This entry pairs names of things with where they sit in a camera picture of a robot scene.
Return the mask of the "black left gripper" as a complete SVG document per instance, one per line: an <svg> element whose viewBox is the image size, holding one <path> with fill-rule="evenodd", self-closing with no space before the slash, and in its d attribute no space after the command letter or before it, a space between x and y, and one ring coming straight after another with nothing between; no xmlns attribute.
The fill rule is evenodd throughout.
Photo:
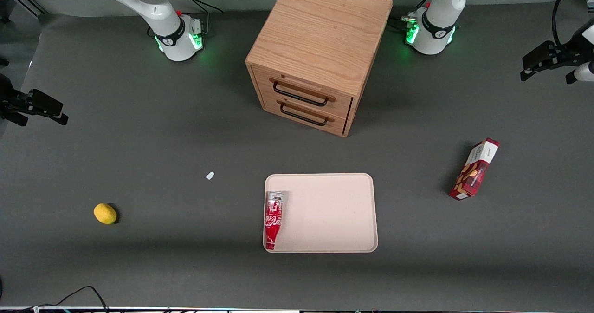
<svg viewBox="0 0 594 313"><path fill-rule="evenodd" d="M526 82L535 71L552 70L560 67L578 67L593 57L593 44L586 38L574 36L567 43L555 44L547 40L523 57L520 79ZM577 82L574 69L566 75L566 83Z"/></svg>

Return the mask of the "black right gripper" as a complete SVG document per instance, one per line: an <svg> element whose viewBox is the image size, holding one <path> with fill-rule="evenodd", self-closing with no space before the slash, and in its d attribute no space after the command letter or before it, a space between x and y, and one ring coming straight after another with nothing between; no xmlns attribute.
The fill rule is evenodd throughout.
<svg viewBox="0 0 594 313"><path fill-rule="evenodd" d="M0 76L0 118L24 127L28 115L49 117L60 125L67 125L69 117L62 113L63 103L53 97L32 89L28 93L18 91L5 75Z"/></svg>

